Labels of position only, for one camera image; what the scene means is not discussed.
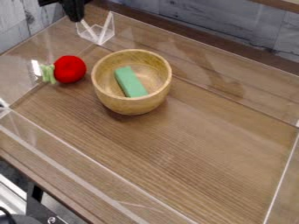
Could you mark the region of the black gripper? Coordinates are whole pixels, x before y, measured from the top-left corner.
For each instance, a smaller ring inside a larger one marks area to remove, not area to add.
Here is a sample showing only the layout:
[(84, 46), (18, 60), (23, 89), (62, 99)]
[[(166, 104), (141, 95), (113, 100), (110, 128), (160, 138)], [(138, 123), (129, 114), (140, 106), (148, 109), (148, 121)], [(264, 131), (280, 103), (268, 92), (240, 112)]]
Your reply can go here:
[(61, 4), (64, 12), (72, 22), (80, 21), (84, 18), (84, 4), (89, 3), (92, 0), (74, 0), (74, 1), (61, 1), (61, 0), (37, 0), (40, 7), (49, 4)]

